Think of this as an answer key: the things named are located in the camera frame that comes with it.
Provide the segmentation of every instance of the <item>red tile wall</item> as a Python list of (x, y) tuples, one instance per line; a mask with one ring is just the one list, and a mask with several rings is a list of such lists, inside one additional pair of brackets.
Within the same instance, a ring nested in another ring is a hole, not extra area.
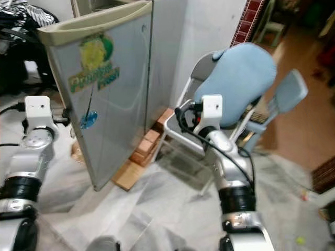
[(248, 42), (266, 0), (247, 0), (230, 46)]

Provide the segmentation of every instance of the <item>green logo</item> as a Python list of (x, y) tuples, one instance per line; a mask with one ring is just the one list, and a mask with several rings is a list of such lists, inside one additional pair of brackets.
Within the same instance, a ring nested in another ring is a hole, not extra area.
[(80, 44), (82, 71), (69, 78), (70, 89), (76, 93), (97, 82), (103, 89), (120, 76), (120, 67), (113, 67), (113, 41), (103, 33), (85, 38)]

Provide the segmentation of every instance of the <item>fridge top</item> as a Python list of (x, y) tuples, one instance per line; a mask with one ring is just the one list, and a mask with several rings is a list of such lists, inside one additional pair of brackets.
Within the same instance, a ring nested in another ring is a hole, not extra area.
[(139, 0), (38, 29), (46, 46), (64, 45), (103, 32), (152, 12), (152, 2)]

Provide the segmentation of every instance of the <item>white wall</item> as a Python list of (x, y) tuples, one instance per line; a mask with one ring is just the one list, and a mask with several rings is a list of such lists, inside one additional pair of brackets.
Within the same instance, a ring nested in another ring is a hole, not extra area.
[(73, 18), (71, 0), (28, 0), (28, 2), (50, 11), (59, 21)]
[(188, 0), (182, 44), (174, 77), (174, 107), (193, 66), (211, 51), (230, 46), (247, 0)]

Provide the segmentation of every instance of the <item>mini fridge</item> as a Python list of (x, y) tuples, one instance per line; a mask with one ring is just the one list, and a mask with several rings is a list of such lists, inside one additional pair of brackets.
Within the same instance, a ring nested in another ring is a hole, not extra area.
[(139, 0), (38, 30), (97, 191), (169, 105), (185, 8)]

